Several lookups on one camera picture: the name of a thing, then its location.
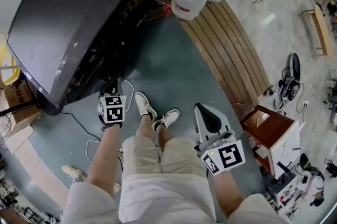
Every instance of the red label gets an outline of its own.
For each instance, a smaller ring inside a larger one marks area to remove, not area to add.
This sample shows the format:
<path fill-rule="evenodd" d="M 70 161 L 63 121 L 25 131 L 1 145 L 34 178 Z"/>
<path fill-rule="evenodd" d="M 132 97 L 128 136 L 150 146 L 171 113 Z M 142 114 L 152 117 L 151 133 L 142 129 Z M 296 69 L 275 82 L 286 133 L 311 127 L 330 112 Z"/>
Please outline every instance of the red label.
<path fill-rule="evenodd" d="M 176 6 L 177 10 L 180 11 L 180 12 L 182 12 L 182 13 L 187 14 L 188 12 L 190 12 L 190 9 L 184 8 L 184 7 L 180 7 L 180 5 L 177 2 L 175 2 L 175 6 Z"/>

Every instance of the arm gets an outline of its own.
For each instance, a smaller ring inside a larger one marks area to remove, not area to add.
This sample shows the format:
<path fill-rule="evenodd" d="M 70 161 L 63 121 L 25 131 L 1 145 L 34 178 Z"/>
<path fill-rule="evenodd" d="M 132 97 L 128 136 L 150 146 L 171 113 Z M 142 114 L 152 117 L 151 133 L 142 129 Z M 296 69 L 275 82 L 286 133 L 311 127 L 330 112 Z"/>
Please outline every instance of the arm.
<path fill-rule="evenodd" d="M 242 195 L 230 172 L 223 172 L 213 177 L 216 198 L 228 219 L 243 201 Z"/>
<path fill-rule="evenodd" d="M 103 189 L 111 197 L 114 193 L 119 149 L 120 125 L 114 124 L 104 131 L 102 142 L 88 172 L 87 182 Z"/>

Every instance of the foot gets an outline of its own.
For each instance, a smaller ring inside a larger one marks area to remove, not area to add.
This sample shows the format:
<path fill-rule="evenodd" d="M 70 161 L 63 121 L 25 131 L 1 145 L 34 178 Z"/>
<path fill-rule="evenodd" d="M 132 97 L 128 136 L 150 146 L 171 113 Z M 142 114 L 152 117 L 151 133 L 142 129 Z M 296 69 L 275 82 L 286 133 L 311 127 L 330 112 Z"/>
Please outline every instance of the foot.
<path fill-rule="evenodd" d="M 114 186 L 114 195 L 116 195 L 116 193 L 120 192 L 121 189 L 122 189 L 121 184 L 115 183 L 115 186 Z"/>
<path fill-rule="evenodd" d="M 155 121 L 152 124 L 152 128 L 154 131 L 156 131 L 157 127 L 159 125 L 164 125 L 166 128 L 169 127 L 169 125 L 173 124 L 175 121 L 177 121 L 178 117 L 179 117 L 179 110 L 177 109 L 173 109 L 168 111 L 165 115 L 163 115 L 163 118 L 161 118 L 158 121 Z"/>
<path fill-rule="evenodd" d="M 156 119 L 157 113 L 150 106 L 147 97 L 143 93 L 141 92 L 135 93 L 135 101 L 137 103 L 138 110 L 139 110 L 139 113 L 141 114 L 141 117 L 143 115 L 149 115 L 151 117 L 151 121 Z"/>
<path fill-rule="evenodd" d="M 63 166 L 63 167 L 61 168 L 61 170 L 62 170 L 64 173 L 68 174 L 68 176 L 70 176 L 73 180 L 74 180 L 74 179 L 78 179 L 78 178 L 82 178 L 82 177 L 83 177 L 83 172 L 80 171 L 80 170 L 77 169 L 77 168 L 74 168 L 73 166 L 68 166 L 68 165 L 66 165 L 66 166 Z"/>

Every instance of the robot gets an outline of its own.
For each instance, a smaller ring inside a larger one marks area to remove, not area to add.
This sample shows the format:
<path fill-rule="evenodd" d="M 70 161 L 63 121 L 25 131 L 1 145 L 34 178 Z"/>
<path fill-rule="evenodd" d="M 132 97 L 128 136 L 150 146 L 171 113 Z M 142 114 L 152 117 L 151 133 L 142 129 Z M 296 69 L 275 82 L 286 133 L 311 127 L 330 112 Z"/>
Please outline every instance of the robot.
<path fill-rule="evenodd" d="M 212 173 L 220 174 L 245 164 L 240 140 L 236 140 L 226 115 L 206 104 L 194 107 L 199 142 L 195 149 Z"/>

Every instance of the white shoe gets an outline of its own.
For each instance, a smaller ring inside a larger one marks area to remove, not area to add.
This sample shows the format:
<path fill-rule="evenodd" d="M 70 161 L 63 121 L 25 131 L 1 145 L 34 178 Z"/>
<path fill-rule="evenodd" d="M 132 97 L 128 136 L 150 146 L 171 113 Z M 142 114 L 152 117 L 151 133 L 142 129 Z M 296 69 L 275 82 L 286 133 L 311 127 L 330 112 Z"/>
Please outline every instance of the white shoe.
<path fill-rule="evenodd" d="M 150 106 L 147 97 L 141 93 L 137 92 L 135 93 L 135 101 L 138 106 L 139 113 L 141 114 L 141 117 L 143 115 L 152 114 L 152 121 L 157 118 L 157 113 L 156 111 Z"/>
<path fill-rule="evenodd" d="M 177 109 L 173 109 L 168 111 L 165 115 L 163 115 L 163 118 L 161 118 L 158 121 L 155 121 L 152 124 L 152 128 L 154 131 L 156 131 L 157 126 L 160 124 L 163 124 L 166 128 L 169 127 L 169 125 L 173 124 L 175 121 L 177 121 L 178 117 L 179 117 L 179 110 Z"/>
<path fill-rule="evenodd" d="M 66 165 L 66 166 L 63 166 L 61 168 L 61 170 L 64 173 L 68 174 L 73 180 L 78 179 L 78 178 L 82 178 L 84 176 L 82 171 L 80 171 L 77 168 L 74 168 L 73 166 Z"/>
<path fill-rule="evenodd" d="M 115 186 L 114 186 L 114 195 L 116 195 L 116 193 L 120 192 L 121 189 L 122 189 L 121 184 L 115 183 Z"/>

